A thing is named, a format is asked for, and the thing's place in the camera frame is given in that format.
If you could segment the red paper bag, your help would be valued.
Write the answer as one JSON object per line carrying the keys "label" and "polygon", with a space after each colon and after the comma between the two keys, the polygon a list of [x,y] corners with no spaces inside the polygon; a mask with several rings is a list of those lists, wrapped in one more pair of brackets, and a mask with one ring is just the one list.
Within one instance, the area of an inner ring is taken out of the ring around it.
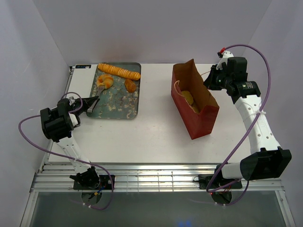
{"label": "red paper bag", "polygon": [[171,96],[191,139],[211,134],[219,105],[204,85],[193,59],[173,66]]}

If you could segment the round striped bun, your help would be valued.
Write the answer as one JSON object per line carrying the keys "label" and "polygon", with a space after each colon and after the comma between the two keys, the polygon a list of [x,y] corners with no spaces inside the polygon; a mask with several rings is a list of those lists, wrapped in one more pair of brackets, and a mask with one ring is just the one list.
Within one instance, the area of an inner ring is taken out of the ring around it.
{"label": "round striped bun", "polygon": [[102,74],[96,80],[97,87],[104,87],[104,89],[109,89],[112,87],[114,79],[109,74]]}

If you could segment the sliced bread piece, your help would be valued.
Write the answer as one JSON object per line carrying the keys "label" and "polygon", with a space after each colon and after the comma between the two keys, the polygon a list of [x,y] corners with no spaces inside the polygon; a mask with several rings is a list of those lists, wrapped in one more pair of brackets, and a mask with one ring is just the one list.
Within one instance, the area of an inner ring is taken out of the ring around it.
{"label": "sliced bread piece", "polygon": [[196,105],[195,102],[191,105],[191,108],[192,108],[192,110],[193,110],[196,114],[199,114],[199,113],[200,113],[200,110],[199,110],[199,108],[197,107],[197,105]]}
{"label": "sliced bread piece", "polygon": [[189,91],[186,90],[181,91],[181,94],[189,105],[192,105],[194,103],[194,98]]}

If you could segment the long orange baguette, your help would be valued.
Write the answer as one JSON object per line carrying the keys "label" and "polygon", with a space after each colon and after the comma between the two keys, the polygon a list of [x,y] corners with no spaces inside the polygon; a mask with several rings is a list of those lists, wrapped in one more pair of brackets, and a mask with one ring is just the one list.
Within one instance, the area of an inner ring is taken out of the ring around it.
{"label": "long orange baguette", "polygon": [[121,78],[130,79],[130,80],[139,80],[141,75],[139,72],[129,71],[117,66],[109,65],[106,63],[99,63],[97,68],[104,72],[111,75],[119,76]]}

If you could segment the small brown bread roll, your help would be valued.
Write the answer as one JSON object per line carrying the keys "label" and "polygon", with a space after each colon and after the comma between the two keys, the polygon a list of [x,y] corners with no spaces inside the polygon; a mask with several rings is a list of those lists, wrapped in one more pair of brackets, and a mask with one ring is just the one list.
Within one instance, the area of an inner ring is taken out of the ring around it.
{"label": "small brown bread roll", "polygon": [[132,80],[126,79],[125,88],[126,88],[127,92],[133,93],[136,91],[136,84]]}

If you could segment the metal serving tongs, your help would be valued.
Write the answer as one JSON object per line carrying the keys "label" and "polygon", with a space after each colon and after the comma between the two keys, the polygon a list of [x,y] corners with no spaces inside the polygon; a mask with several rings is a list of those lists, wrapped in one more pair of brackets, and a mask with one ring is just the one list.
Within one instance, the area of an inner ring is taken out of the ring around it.
{"label": "metal serving tongs", "polygon": [[100,94],[102,93],[102,91],[105,89],[104,86],[99,86],[97,87],[97,93],[96,93],[96,96],[97,96],[97,99],[92,103],[92,105],[89,107],[89,109],[87,110],[88,113],[91,113],[93,112],[93,109],[94,107],[96,106],[96,104],[98,103],[99,101],[99,96]]}

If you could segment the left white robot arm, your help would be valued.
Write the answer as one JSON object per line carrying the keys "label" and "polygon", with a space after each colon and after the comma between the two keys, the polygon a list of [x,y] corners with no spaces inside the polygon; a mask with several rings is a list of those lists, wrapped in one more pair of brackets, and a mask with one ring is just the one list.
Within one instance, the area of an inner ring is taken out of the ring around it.
{"label": "left white robot arm", "polygon": [[95,189],[100,185],[100,177],[95,167],[81,154],[72,131],[80,126],[80,115],[93,110],[98,101],[98,96],[75,100],[62,98],[55,108],[40,111],[44,135],[62,149],[73,165],[75,174],[70,178],[89,189]]}

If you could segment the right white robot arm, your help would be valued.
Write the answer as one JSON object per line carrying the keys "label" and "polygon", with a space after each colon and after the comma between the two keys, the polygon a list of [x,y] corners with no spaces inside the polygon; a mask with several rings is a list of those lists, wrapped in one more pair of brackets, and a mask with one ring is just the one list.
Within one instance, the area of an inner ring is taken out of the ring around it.
{"label": "right white robot arm", "polygon": [[226,89],[233,104],[239,111],[250,142],[250,155],[239,163],[224,162],[207,185],[224,188],[234,181],[279,178],[292,159],[290,150],[282,149],[275,139],[262,110],[265,103],[254,81],[248,81],[247,60],[244,57],[221,57],[211,67],[204,85],[210,90]]}

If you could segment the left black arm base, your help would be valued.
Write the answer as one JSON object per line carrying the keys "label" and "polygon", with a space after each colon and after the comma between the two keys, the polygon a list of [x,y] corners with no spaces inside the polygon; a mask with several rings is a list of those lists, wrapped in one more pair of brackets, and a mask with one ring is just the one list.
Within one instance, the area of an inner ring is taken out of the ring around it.
{"label": "left black arm base", "polygon": [[69,178],[74,181],[74,190],[111,190],[115,186],[115,175],[111,175],[112,180],[109,175],[98,175],[94,166],[84,173],[70,175]]}

